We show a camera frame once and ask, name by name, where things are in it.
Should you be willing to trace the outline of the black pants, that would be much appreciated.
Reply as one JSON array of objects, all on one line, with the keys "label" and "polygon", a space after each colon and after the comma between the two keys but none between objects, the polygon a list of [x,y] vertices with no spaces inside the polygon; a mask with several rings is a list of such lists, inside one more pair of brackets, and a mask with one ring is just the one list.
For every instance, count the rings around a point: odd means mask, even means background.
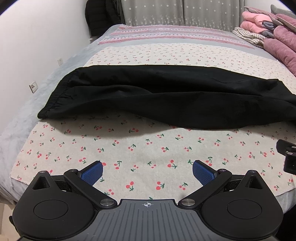
[{"label": "black pants", "polygon": [[202,130],[295,124],[295,95],[278,79],[215,67],[98,65],[64,76],[38,118],[111,111]]}]

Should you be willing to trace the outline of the cherry print white blanket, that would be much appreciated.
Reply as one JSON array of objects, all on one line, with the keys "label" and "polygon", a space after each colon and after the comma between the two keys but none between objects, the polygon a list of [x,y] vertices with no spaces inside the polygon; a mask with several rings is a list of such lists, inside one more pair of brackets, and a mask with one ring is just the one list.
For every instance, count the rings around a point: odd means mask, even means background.
[{"label": "cherry print white blanket", "polygon": [[[220,67],[276,78],[295,92],[295,76],[278,61],[227,47],[192,43],[106,47],[87,62],[87,66],[100,64]],[[279,139],[295,142],[295,128],[275,123],[201,131],[123,113],[42,120],[18,154],[11,178],[29,184],[39,171],[61,175],[98,160],[103,175],[95,187],[116,200],[180,200],[201,187],[192,173],[193,162],[201,160],[233,174],[254,169],[279,196],[295,188],[295,176],[283,171],[284,157],[276,152]]]}]

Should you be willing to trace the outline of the pink folded quilt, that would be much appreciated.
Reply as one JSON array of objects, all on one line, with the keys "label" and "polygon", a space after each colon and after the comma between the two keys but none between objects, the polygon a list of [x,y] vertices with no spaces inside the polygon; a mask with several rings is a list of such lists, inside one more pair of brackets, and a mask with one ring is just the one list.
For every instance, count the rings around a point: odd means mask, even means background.
[{"label": "pink folded quilt", "polygon": [[270,6],[271,12],[261,9],[245,7],[245,11],[268,15],[272,22],[278,24],[274,30],[274,39],[264,40],[264,50],[269,52],[295,75],[295,14],[291,11]]}]

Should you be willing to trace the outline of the striped folded garment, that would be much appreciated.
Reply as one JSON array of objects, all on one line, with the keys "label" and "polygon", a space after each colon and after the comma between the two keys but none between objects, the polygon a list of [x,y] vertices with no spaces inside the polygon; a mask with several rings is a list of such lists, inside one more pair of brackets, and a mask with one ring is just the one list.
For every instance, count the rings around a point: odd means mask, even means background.
[{"label": "striped folded garment", "polygon": [[264,40],[266,39],[266,37],[264,37],[262,34],[253,33],[253,32],[250,32],[248,30],[245,30],[245,29],[243,29],[241,27],[234,28],[232,33],[234,35],[236,35],[237,37],[239,37],[239,38],[247,41],[248,43],[254,45],[255,47],[259,47],[259,48],[263,49]]}]

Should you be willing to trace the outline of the grey folded garment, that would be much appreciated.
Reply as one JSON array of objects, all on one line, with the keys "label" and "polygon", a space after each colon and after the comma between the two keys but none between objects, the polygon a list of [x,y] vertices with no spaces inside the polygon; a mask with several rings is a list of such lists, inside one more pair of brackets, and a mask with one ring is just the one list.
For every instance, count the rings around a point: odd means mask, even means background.
[{"label": "grey folded garment", "polygon": [[261,32],[261,34],[266,38],[274,39],[275,37],[273,32],[277,26],[278,24],[275,24],[273,22],[263,21],[262,22],[263,31]]}]

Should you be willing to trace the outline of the pink folded garment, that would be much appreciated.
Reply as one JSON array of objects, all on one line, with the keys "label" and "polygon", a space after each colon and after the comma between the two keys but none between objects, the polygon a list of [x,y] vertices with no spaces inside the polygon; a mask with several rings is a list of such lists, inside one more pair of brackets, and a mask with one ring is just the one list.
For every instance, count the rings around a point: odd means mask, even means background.
[{"label": "pink folded garment", "polygon": [[240,27],[253,33],[260,34],[263,31],[262,22],[272,22],[271,18],[265,14],[256,14],[248,11],[242,13],[243,21]]}]

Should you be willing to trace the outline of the grey star print headboard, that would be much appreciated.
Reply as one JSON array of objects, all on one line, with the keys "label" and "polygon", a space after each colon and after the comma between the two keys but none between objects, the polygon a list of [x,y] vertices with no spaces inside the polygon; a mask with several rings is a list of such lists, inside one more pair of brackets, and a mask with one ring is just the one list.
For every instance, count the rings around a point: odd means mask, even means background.
[{"label": "grey star print headboard", "polygon": [[242,22],[240,0],[122,0],[130,26],[177,25],[231,32]]}]

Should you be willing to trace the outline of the pink striped patterned cloth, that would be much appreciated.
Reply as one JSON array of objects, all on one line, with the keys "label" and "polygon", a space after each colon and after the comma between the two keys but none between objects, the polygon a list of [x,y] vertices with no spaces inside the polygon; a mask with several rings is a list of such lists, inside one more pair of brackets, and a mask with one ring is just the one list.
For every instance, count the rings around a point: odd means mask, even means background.
[{"label": "pink striped patterned cloth", "polygon": [[114,32],[105,36],[99,44],[121,43],[126,41],[148,39],[191,39],[231,44],[249,49],[254,48],[253,45],[243,39],[240,39],[231,32],[211,28],[176,25],[150,25],[136,27],[120,25]]}]

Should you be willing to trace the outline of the black hanging jacket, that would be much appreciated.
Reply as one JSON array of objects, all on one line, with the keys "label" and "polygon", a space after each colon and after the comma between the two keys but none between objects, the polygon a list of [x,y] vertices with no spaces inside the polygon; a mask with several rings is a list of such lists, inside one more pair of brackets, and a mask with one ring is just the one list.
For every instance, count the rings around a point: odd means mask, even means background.
[{"label": "black hanging jacket", "polygon": [[85,20],[90,37],[100,37],[110,27],[125,24],[121,1],[88,0],[85,6]]}]

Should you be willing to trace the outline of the white wall socket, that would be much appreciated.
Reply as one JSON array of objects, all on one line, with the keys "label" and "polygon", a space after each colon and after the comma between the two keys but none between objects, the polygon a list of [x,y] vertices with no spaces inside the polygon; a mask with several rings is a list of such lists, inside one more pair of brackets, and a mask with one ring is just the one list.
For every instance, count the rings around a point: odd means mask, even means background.
[{"label": "white wall socket", "polygon": [[31,90],[32,93],[35,93],[38,90],[38,85],[37,85],[36,81],[32,82],[29,85],[29,88],[30,88],[30,90]]}]

